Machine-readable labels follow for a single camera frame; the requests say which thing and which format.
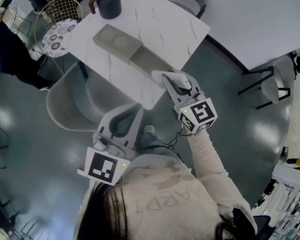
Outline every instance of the black wire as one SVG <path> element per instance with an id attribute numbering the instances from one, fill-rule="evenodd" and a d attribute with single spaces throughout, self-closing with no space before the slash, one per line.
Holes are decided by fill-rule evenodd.
<path id="1" fill-rule="evenodd" d="M 171 148 L 170 146 L 165 146 L 165 145 L 150 145 L 147 147 L 143 147 L 141 148 L 142 150 L 152 150 L 152 149 L 156 149 L 156 148 L 165 148 L 168 150 L 171 150 L 172 152 L 174 152 L 178 158 L 181 160 L 182 163 L 184 163 L 184 161 L 182 160 L 181 156 L 179 155 L 179 153 L 177 151 L 175 151 L 173 148 Z"/>
<path id="2" fill-rule="evenodd" d="M 181 156 L 179 155 L 179 153 L 175 150 L 175 146 L 178 142 L 178 137 L 179 136 L 191 136 L 191 135 L 196 135 L 199 132 L 193 133 L 193 134 L 182 134 L 183 128 L 181 127 L 180 131 L 177 131 L 175 133 L 175 137 L 168 143 L 163 143 L 163 145 L 150 145 L 144 148 L 141 148 L 141 150 L 150 150 L 150 149 L 156 149 L 156 148 L 166 148 L 168 150 L 171 150 L 172 152 L 174 152 L 178 158 L 184 163 L 184 161 L 182 160 Z"/>

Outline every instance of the white table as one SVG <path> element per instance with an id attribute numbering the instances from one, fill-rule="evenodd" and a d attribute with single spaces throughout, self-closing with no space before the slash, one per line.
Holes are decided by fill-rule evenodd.
<path id="1" fill-rule="evenodd" d="M 105 24 L 110 24 L 141 40 L 174 69 L 181 70 L 210 28 L 167 0 L 121 0 L 121 4 L 122 12 L 114 19 L 102 18 L 99 10 L 94 15 L 89 14 L 62 45 L 127 96 L 151 110 L 165 91 L 95 45 L 92 38 Z"/>

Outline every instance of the polished floor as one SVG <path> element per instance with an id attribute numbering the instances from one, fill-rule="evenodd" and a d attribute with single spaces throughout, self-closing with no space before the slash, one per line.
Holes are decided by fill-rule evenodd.
<path id="1" fill-rule="evenodd" d="M 74 59 L 67 55 L 67 68 Z M 291 98 L 260 110 L 259 90 L 238 96 L 252 81 L 211 44 L 203 41 L 185 65 L 218 114 L 209 128 L 211 140 L 230 177 L 242 195 L 254 205 L 269 182 L 284 145 L 290 121 Z M 42 75 L 57 80 L 61 75 L 51 60 Z M 8 133 L 9 148 L 0 151 L 0 201 L 12 199 L 10 211 L 20 211 L 17 231 L 37 222 L 32 238 L 72 238 L 76 214 L 88 188 L 88 180 L 77 174 L 85 162 L 92 133 L 61 129 L 49 117 L 44 91 L 0 74 L 0 127 Z M 164 95 L 147 111 L 143 124 L 153 124 L 157 136 L 169 142 L 180 129 L 172 113 L 172 102 Z M 5 142 L 0 132 L 0 144 Z M 175 146 L 186 165 L 193 167 L 190 147 L 184 137 Z"/>

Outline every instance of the black pitcher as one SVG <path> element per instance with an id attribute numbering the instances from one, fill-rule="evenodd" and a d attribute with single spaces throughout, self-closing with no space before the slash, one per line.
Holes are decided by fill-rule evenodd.
<path id="1" fill-rule="evenodd" d="M 100 15 L 104 19 L 114 19 L 121 13 L 121 0 L 90 0 L 89 7 L 92 14 L 96 13 L 94 2 L 96 2 Z"/>

